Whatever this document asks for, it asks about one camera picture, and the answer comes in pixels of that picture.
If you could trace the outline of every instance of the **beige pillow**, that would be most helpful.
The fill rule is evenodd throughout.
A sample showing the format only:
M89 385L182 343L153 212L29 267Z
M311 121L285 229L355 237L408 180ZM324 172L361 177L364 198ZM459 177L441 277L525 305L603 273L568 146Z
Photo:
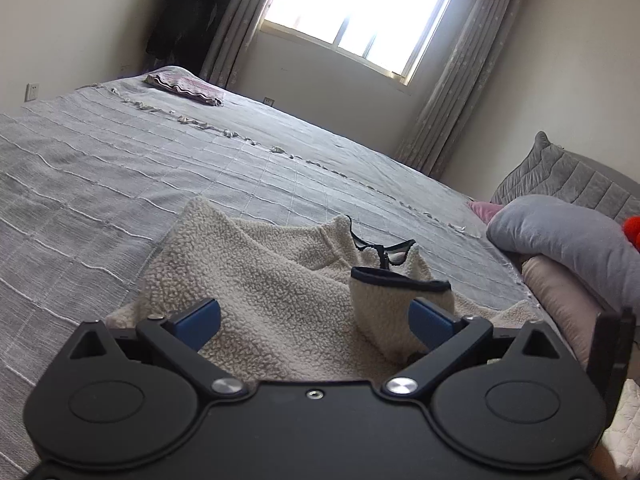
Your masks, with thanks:
M586 367L602 308L565 266L539 254L522 265L522 278Z

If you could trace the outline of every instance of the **window sill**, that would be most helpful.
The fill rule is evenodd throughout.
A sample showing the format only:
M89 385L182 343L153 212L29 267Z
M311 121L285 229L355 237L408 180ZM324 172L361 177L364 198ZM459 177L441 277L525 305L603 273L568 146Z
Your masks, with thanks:
M378 72L379 74L382 74L383 76L385 76L385 80L388 81L395 88L397 88L402 92L409 93L409 83L411 82L410 78L409 80L407 80L408 78L405 78L389 70L386 70L385 68L382 68L381 66L378 66L376 64L373 64L372 62L364 59L363 57L352 54L348 50L344 50L343 48L335 46L331 43L327 43L326 41L319 40L318 38L314 38L313 36L310 36L308 34L305 34L304 32L295 30L294 28L285 27L284 25L270 22L268 20L264 20L262 22L262 25L260 26L260 30L262 32L266 32L267 34L272 34L279 38L283 38L284 40L293 41L299 44L313 43L318 46L322 46L324 48L332 50L340 54L341 56L348 57L349 59L357 63L360 63L361 65L364 65L367 68L375 72Z

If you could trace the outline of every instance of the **pink pillow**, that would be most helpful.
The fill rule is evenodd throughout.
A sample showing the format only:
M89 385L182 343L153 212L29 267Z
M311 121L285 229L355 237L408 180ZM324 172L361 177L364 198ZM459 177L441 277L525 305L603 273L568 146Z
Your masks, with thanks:
M468 202L467 205L485 224L488 224L491 218L504 207L502 204L492 204L491 202Z

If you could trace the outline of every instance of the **metal screw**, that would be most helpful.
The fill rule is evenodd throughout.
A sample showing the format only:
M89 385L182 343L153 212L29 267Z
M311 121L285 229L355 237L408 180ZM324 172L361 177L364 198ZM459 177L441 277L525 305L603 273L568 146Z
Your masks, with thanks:
M322 399L324 397L324 392L322 390L309 390L306 393L306 396L309 399L318 400L318 399Z
M235 395L244 389L244 384L235 377L224 377L213 381L211 388L218 394Z
M386 389L396 395L412 394L418 389L418 383L409 377L394 377L386 382Z

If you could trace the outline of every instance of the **curtain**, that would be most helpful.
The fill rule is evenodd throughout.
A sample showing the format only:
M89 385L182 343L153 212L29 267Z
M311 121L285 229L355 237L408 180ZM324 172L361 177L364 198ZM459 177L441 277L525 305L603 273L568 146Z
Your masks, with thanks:
M403 138L395 158L440 178L523 0L476 0L444 72Z
M200 78L232 88L269 0L231 0L200 70Z

